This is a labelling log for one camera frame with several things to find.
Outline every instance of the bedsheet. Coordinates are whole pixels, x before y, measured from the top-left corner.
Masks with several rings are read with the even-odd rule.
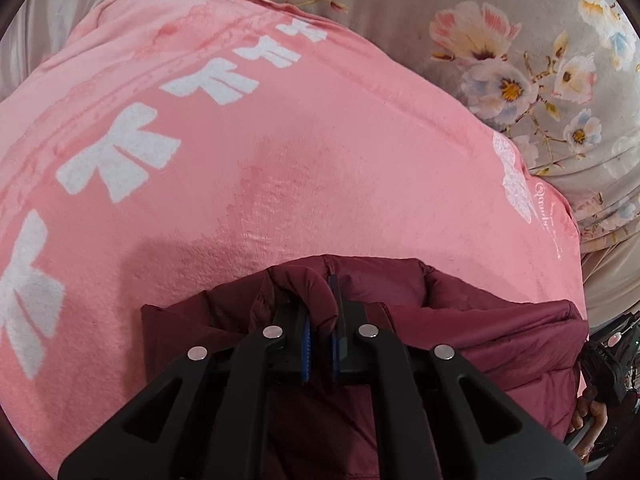
[[[145,382],[140,306],[310,254],[419,258],[585,314],[514,144],[329,20],[107,0],[0,104],[0,402],[52,474]]]

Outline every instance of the silver rivet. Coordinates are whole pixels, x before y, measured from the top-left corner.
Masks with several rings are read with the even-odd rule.
[[[456,354],[456,351],[451,348],[449,345],[438,345],[434,348],[433,353],[436,354],[438,359],[442,359],[444,361],[448,361],[452,359]]]
[[[192,361],[202,361],[206,356],[207,349],[204,346],[194,346],[187,352],[187,357]]]
[[[262,331],[262,335],[267,339],[277,339],[282,333],[282,329],[277,325],[269,325]]]
[[[375,337],[378,335],[378,332],[379,332],[378,327],[375,325],[371,325],[369,323],[360,325],[358,327],[358,333],[362,337]]]

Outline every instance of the leaf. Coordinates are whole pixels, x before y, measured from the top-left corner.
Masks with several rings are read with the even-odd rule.
[[[566,30],[562,31],[560,35],[554,41],[554,57],[561,59],[566,53],[566,47],[569,44],[569,35]]]
[[[431,54],[431,58],[436,61],[453,61],[456,59],[456,56],[453,54],[446,54],[445,52],[433,52]]]
[[[546,108],[546,112],[550,116],[552,116],[555,121],[559,121],[561,119],[560,118],[560,110],[558,110],[558,107],[555,104],[550,103],[549,101],[547,101],[545,103],[545,108]]]
[[[349,12],[349,7],[344,4],[334,2],[333,0],[330,3],[331,8],[337,10],[338,12]]]

